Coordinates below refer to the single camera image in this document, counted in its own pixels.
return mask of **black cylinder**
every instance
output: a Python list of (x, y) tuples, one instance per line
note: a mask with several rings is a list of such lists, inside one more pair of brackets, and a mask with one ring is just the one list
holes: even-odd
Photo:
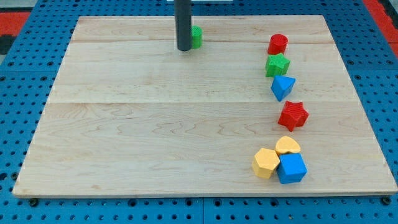
[(175, 31), (177, 48), (187, 51), (192, 48), (191, 0), (174, 0)]

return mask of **toy block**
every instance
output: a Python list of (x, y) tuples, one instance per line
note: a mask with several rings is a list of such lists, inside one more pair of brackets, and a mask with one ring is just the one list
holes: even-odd
[(202, 29), (198, 26), (192, 26), (192, 49), (198, 49), (201, 46)]
[(279, 165), (278, 155), (271, 149), (260, 149), (254, 155), (251, 164), (254, 174), (258, 177), (269, 179)]
[(281, 137), (275, 145), (275, 152), (278, 156), (283, 154), (299, 153), (301, 151), (300, 145), (288, 136)]
[(303, 126), (308, 116), (308, 112), (303, 107), (303, 102), (293, 103), (286, 101), (278, 124), (286, 126), (289, 131), (293, 131), (294, 127)]
[(282, 101), (293, 89), (295, 78), (276, 75), (272, 82), (271, 90), (278, 101)]
[(282, 34), (272, 35), (271, 40), (269, 41), (268, 54), (284, 54), (288, 41), (287, 37)]
[(277, 55), (268, 55), (266, 62), (266, 77), (274, 77), (276, 75), (285, 75), (289, 68), (290, 60), (285, 58), (282, 53)]
[(277, 173), (281, 184), (300, 182), (307, 173), (300, 153), (281, 155), (279, 159)]

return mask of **yellow block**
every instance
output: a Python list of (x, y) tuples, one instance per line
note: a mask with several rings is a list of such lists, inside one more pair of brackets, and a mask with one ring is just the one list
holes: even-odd
[(274, 150), (262, 148), (254, 155), (251, 166), (256, 176), (269, 179), (279, 163), (280, 160)]
[(299, 153), (300, 151), (300, 145), (291, 137), (283, 136), (276, 142), (275, 152), (278, 156), (289, 153)]

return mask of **blue block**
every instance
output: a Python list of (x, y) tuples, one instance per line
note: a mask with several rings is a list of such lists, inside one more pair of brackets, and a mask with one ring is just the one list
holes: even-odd
[(274, 92), (274, 95), (278, 99), (278, 101), (282, 101), (292, 91), (295, 82), (295, 78), (285, 77), (281, 75), (276, 75), (274, 77), (271, 90), (272, 92)]
[(300, 182), (307, 173), (300, 153), (281, 155), (279, 159), (277, 173), (281, 184)]

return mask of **green block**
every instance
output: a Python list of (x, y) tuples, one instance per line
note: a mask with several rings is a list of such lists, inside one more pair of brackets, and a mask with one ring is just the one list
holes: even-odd
[(282, 53), (277, 55), (268, 55), (266, 63), (266, 77), (274, 77), (276, 75), (285, 75), (289, 68), (290, 60), (285, 58)]
[(198, 49), (201, 46), (202, 30), (198, 26), (192, 26), (192, 48)]

